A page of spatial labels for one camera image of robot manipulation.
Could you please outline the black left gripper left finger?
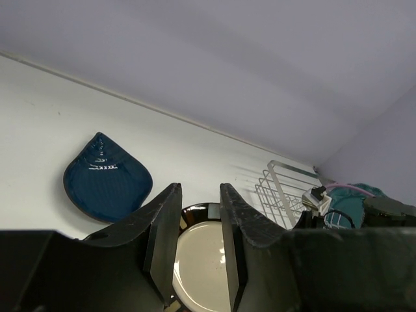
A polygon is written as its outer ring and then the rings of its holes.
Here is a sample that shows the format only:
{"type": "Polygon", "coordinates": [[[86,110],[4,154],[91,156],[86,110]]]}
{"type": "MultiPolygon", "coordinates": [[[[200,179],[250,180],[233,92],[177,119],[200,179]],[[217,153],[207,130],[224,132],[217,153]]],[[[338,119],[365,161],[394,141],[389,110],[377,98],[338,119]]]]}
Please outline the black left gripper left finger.
{"type": "Polygon", "coordinates": [[[168,185],[148,204],[84,240],[96,252],[105,307],[164,307],[170,300],[182,188],[168,185]]]}

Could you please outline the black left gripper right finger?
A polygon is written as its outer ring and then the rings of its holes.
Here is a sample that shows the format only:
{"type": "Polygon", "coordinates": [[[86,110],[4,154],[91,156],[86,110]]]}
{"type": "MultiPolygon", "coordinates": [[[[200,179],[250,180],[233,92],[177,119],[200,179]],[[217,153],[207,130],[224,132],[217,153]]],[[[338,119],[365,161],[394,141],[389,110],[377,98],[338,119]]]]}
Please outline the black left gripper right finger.
{"type": "Polygon", "coordinates": [[[220,185],[220,218],[232,311],[288,311],[289,260],[285,230],[220,185]]]}

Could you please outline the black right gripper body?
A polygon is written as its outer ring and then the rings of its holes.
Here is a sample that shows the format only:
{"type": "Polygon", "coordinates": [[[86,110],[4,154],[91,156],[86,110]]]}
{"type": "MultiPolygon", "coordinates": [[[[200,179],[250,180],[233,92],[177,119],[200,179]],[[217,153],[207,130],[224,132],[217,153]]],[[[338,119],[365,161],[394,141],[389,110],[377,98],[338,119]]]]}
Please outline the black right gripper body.
{"type": "Polygon", "coordinates": [[[362,201],[362,215],[358,221],[344,211],[329,209],[322,213],[304,211],[295,229],[359,229],[415,227],[415,207],[386,197],[366,198],[362,201]]]}

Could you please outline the dark green scalloped plate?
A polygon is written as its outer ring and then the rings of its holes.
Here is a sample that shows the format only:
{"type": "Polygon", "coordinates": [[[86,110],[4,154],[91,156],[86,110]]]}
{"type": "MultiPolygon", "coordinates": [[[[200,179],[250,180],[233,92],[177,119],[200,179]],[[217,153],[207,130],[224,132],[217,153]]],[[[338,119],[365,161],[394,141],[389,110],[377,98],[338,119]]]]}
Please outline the dark green scalloped plate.
{"type": "Polygon", "coordinates": [[[379,188],[364,183],[332,183],[325,187],[331,204],[324,223],[332,229],[352,229],[351,224],[360,228],[364,217],[363,201],[371,196],[387,197],[379,188]]]}

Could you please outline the dark rimmed beige plate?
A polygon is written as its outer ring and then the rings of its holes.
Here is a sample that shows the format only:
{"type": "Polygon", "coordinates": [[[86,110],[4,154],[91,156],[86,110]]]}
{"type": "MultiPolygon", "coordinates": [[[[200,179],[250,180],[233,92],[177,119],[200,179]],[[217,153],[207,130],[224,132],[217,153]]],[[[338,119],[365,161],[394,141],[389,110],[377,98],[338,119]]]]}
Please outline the dark rimmed beige plate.
{"type": "Polygon", "coordinates": [[[220,205],[182,209],[172,279],[165,311],[231,310],[220,205]]]}

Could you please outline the dark blue leaf-shaped plate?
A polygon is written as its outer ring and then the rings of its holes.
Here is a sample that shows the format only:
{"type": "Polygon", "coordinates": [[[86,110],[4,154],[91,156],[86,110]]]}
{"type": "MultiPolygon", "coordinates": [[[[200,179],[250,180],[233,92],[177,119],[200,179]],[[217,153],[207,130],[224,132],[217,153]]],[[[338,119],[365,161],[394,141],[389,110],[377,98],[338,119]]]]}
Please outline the dark blue leaf-shaped plate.
{"type": "Polygon", "coordinates": [[[63,185],[84,214],[115,223],[142,206],[153,179],[140,161],[98,132],[65,169],[63,185]]]}

